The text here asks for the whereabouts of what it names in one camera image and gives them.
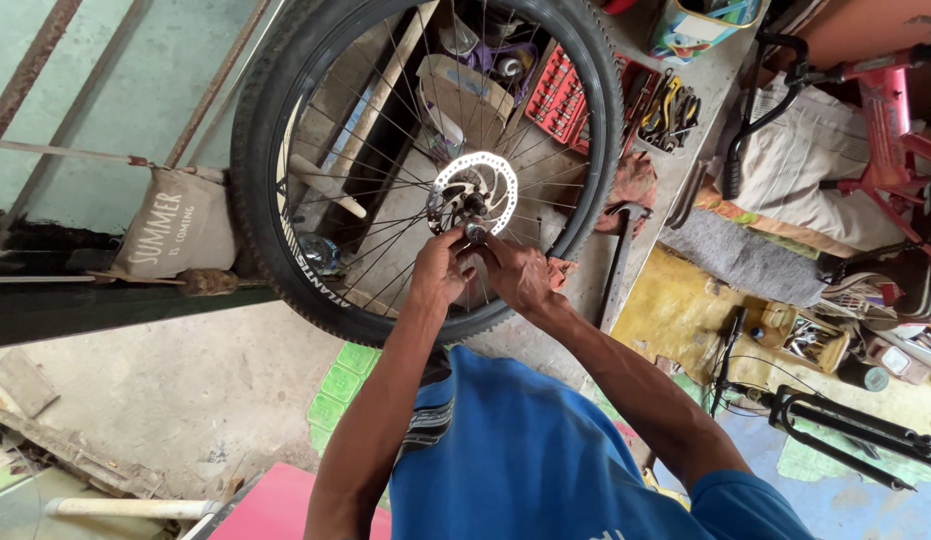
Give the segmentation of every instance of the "hand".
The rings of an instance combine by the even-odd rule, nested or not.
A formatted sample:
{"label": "hand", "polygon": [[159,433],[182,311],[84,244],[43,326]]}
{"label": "hand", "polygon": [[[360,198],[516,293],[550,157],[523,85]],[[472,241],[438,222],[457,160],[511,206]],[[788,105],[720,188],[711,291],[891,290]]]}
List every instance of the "hand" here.
{"label": "hand", "polygon": [[466,283],[476,274],[475,268],[460,270],[470,255],[461,252],[469,244],[465,230],[462,226],[453,227],[425,242],[411,272],[411,300],[441,307],[444,312],[463,293]]}
{"label": "hand", "polygon": [[566,300],[549,284],[549,268],[542,251],[490,234],[477,253],[485,262],[492,288],[523,317],[547,313],[556,302]]}

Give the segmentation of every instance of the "gray carpet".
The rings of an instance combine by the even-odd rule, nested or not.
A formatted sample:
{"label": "gray carpet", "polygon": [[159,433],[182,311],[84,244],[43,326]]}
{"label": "gray carpet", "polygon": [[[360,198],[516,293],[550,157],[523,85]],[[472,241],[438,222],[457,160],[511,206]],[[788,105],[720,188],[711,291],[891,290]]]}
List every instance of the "gray carpet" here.
{"label": "gray carpet", "polygon": [[[716,278],[760,296],[808,308],[826,284],[822,263],[752,234],[732,221],[692,208],[678,230],[665,227],[658,240]],[[819,259],[827,258],[823,253]]]}

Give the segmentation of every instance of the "bicycle wheel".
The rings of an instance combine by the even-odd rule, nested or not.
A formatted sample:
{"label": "bicycle wheel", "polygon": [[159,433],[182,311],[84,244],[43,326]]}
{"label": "bicycle wheel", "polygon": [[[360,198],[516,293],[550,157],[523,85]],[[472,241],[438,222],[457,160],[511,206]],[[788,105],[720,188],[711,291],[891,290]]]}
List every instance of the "bicycle wheel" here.
{"label": "bicycle wheel", "polygon": [[[459,210],[440,202],[439,227],[455,222],[468,191],[484,195],[487,202],[476,204],[487,207],[500,238],[575,257],[622,154],[618,69],[588,0],[292,0],[280,18],[240,97],[230,177],[249,251],[299,314],[340,338],[381,346],[401,312],[416,253],[433,234],[426,203],[437,178],[449,186],[441,197],[460,201]],[[473,45],[475,69],[466,54],[473,37],[482,44]],[[586,154],[508,107],[535,91],[535,62],[554,43],[578,77],[578,89],[563,97],[585,103]],[[484,69],[482,51],[495,51],[493,69]],[[457,56],[455,67],[443,60]],[[519,60],[524,79],[509,79],[507,58]],[[444,76],[458,91],[427,88],[437,80],[433,63],[448,67]],[[462,92],[463,80],[475,77],[470,70],[482,81],[472,94]],[[555,69],[555,77],[565,80],[568,71]],[[506,104],[489,104],[490,119],[475,96],[494,84]],[[472,116],[462,101],[469,95]],[[446,115],[453,103],[458,114]],[[458,138],[457,123],[465,126]],[[449,173],[463,160],[470,163]],[[511,198],[494,206],[504,195],[490,186]],[[450,306],[439,343],[512,315],[478,267],[479,277]]]}

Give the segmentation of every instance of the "pink board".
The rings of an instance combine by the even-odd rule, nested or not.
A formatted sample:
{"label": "pink board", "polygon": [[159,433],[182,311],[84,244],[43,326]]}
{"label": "pink board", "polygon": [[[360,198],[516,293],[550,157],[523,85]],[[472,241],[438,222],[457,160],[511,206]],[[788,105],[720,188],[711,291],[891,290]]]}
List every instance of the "pink board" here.
{"label": "pink board", "polygon": [[[210,540],[302,540],[305,514],[316,475],[292,465],[276,463],[236,505]],[[393,515],[382,508],[372,517],[370,540],[392,537]]]}

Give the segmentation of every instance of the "man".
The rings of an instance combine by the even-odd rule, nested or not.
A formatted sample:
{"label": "man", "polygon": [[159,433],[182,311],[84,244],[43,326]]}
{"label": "man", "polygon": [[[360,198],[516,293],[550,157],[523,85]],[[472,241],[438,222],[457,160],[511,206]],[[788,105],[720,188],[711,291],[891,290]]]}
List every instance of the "man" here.
{"label": "man", "polygon": [[[693,399],[549,288],[540,251],[491,236],[465,244],[457,227],[419,252],[382,357],[326,447],[306,540],[367,538],[390,477],[395,539],[812,538]],[[461,345],[451,371],[436,354],[427,366],[474,253],[499,296],[576,357],[682,482],[691,513],[646,489],[609,418],[555,378]]]}

